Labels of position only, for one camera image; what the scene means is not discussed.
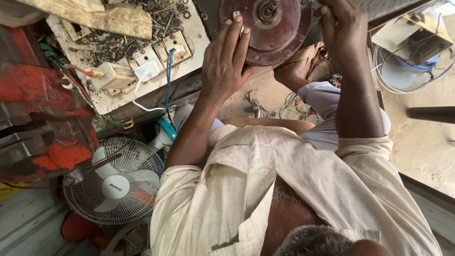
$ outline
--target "table fan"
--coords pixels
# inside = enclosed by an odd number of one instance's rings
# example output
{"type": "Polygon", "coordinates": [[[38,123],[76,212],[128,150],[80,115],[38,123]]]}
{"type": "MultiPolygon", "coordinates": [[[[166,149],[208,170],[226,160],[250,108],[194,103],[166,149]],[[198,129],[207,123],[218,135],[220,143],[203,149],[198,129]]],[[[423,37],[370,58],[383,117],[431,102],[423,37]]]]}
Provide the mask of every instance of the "table fan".
{"type": "Polygon", "coordinates": [[[149,213],[164,172],[162,160],[150,147],[128,138],[101,141],[84,168],[116,154],[121,157],[64,187],[66,200],[77,213],[98,224],[127,223],[149,213]]]}

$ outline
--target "red painted metal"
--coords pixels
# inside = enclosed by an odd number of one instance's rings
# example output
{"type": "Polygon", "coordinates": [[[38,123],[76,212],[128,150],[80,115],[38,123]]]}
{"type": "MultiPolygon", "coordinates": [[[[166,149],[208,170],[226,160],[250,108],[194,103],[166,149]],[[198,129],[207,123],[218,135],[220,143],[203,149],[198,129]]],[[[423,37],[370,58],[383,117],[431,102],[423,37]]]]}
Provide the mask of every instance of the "red painted metal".
{"type": "Polygon", "coordinates": [[[251,29],[245,62],[252,66],[282,63],[302,46],[311,23],[309,0],[281,0],[271,16],[264,14],[268,0],[222,0],[220,22],[238,11],[243,25],[251,29]]]}
{"type": "Polygon", "coordinates": [[[2,167],[0,182],[10,183],[62,175],[92,157],[93,150],[98,148],[91,125],[94,112],[72,91],[54,83],[55,79],[61,78],[59,71],[36,67],[35,53],[22,43],[26,38],[20,30],[8,28],[23,63],[0,62],[0,102],[22,103],[31,122],[2,130],[0,138],[21,131],[35,131],[37,124],[43,122],[47,122],[46,134],[52,135],[44,139],[45,154],[2,167]]]}

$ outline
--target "dirt floor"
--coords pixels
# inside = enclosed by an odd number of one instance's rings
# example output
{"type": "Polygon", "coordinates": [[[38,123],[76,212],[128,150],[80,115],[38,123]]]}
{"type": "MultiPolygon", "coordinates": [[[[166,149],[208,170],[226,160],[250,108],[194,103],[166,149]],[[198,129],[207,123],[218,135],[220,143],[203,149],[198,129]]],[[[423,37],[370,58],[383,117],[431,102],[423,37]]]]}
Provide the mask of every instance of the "dirt floor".
{"type": "MultiPolygon", "coordinates": [[[[444,17],[444,22],[454,39],[455,15],[444,17]]],[[[441,68],[449,66],[447,56],[444,55],[441,68]]],[[[321,65],[310,79],[324,81],[329,75],[328,70],[327,65],[321,65]]],[[[394,141],[393,164],[399,172],[452,197],[455,197],[455,125],[410,119],[406,116],[406,109],[454,106],[454,84],[455,69],[452,69],[427,89],[415,94],[393,94],[380,88],[385,111],[392,122],[389,137],[394,141]]],[[[291,92],[275,81],[272,72],[266,73],[247,81],[224,104],[218,118],[254,117],[251,104],[245,100],[250,91],[253,91],[251,98],[258,99],[260,105],[272,112],[284,106],[286,96],[291,92]]],[[[296,117],[289,111],[285,113],[285,118],[296,117]]]]}

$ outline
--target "man's left arm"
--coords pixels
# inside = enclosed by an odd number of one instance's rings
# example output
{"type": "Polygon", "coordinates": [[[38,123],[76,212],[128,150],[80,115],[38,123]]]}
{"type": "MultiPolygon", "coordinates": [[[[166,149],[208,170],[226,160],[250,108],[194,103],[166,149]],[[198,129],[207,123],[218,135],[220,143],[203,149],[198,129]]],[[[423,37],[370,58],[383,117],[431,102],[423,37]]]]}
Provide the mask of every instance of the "man's left arm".
{"type": "Polygon", "coordinates": [[[219,109],[256,70],[256,67],[247,67],[242,72],[250,42],[250,29],[245,28],[237,43],[242,25],[240,15],[234,22],[227,20],[217,39],[205,50],[201,94],[169,151],[166,169],[198,164],[202,160],[210,127],[219,109]]]}

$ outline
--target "motor shaft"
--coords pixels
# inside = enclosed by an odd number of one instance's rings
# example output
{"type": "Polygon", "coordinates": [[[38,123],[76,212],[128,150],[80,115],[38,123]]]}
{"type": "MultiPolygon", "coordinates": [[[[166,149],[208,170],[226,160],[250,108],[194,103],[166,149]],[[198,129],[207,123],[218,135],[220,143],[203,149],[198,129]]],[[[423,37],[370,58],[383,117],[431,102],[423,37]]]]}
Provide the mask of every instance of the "motor shaft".
{"type": "Polygon", "coordinates": [[[273,10],[275,10],[279,1],[280,0],[270,0],[265,7],[265,15],[272,15],[273,10]]]}

